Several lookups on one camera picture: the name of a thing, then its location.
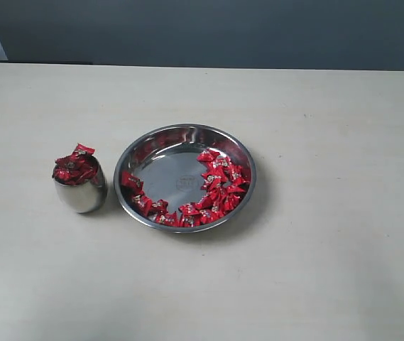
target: white table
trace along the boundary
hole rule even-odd
[[[110,191],[77,215],[53,161],[111,179],[138,136],[216,126],[258,183],[174,235]],[[0,340],[404,340],[404,72],[0,65]]]

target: pile of candy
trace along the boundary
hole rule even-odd
[[[167,211],[168,202],[153,202],[147,197],[143,191],[143,181],[139,178],[124,171],[121,174],[121,185],[130,191],[130,202],[138,213],[153,222],[171,227],[209,224],[238,206],[249,182],[243,178],[241,166],[234,165],[228,156],[223,157],[217,151],[207,149],[197,160],[207,167],[207,172],[202,174],[204,184],[201,188],[207,194],[199,202],[181,205],[180,219],[177,212],[170,214]]]
[[[97,174],[94,149],[77,144],[71,155],[55,161],[52,178],[64,185],[80,185]]]

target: metal tumbler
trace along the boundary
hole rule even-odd
[[[55,187],[61,201],[77,213],[88,213],[100,208],[107,198],[107,183],[99,161],[97,174],[80,185],[63,185],[55,179]]]

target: gray wall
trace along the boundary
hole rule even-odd
[[[0,0],[10,60],[404,70],[404,0]]]

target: stainless steel plate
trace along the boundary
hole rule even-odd
[[[121,172],[128,171],[143,181],[143,190],[153,201],[168,201],[168,212],[179,206],[198,202],[206,191],[200,190],[206,167],[197,155],[206,148],[229,156],[243,167],[243,176],[251,183],[240,204],[225,217],[198,227],[168,227],[139,215],[128,202],[120,186]],[[139,222],[169,232],[191,233],[211,229],[226,222],[249,201],[256,184],[256,168],[251,154],[233,136],[199,124],[176,124],[156,129],[133,142],[121,155],[114,174],[114,187],[121,206]]]

